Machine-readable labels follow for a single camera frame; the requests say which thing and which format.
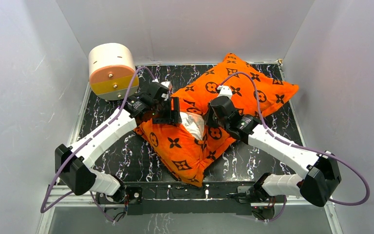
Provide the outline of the white pillow insert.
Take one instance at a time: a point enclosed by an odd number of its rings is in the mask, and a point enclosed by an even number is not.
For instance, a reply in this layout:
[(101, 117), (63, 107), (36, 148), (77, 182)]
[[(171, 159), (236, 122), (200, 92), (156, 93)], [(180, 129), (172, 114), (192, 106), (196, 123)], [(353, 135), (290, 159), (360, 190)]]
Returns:
[(205, 121), (201, 115), (181, 112), (180, 117), (184, 128), (196, 139), (203, 140)]

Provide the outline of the orange patterned pillowcase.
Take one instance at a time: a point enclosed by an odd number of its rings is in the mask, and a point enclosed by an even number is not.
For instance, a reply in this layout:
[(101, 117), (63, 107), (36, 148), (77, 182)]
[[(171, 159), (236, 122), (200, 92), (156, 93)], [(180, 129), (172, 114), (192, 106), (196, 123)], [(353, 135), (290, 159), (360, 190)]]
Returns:
[(281, 108), (299, 87), (269, 78), (233, 53), (190, 85), (179, 89), (181, 124), (141, 123), (135, 132), (155, 150), (167, 169), (180, 181), (201, 187), (205, 169), (234, 142), (224, 129), (208, 126), (208, 103), (223, 84), (244, 115), (266, 117)]

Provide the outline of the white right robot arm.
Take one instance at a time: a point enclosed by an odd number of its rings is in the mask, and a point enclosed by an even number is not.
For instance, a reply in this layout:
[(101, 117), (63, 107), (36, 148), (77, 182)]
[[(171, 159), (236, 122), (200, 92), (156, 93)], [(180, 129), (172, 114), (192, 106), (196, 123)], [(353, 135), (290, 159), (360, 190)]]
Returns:
[(230, 98), (220, 96), (210, 101), (206, 120), (210, 127), (220, 127), (230, 137), (256, 147), (290, 166), (294, 174), (263, 174), (246, 192), (245, 198), (267, 202), (278, 195), (301, 196), (317, 207), (323, 207), (341, 182), (338, 163), (328, 153), (315, 153), (266, 129), (260, 120), (244, 115)]

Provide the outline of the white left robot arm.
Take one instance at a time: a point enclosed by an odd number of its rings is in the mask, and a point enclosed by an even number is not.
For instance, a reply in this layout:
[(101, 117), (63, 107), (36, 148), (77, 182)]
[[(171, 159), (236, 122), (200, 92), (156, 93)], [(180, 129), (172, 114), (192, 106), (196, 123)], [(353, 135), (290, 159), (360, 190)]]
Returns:
[(97, 159), (115, 142), (142, 122), (180, 124), (179, 99), (170, 96), (169, 81), (153, 81), (147, 90), (124, 98), (122, 106), (79, 141), (55, 149), (56, 176), (74, 195), (95, 192), (114, 203), (126, 197), (126, 185), (115, 175), (92, 169)]

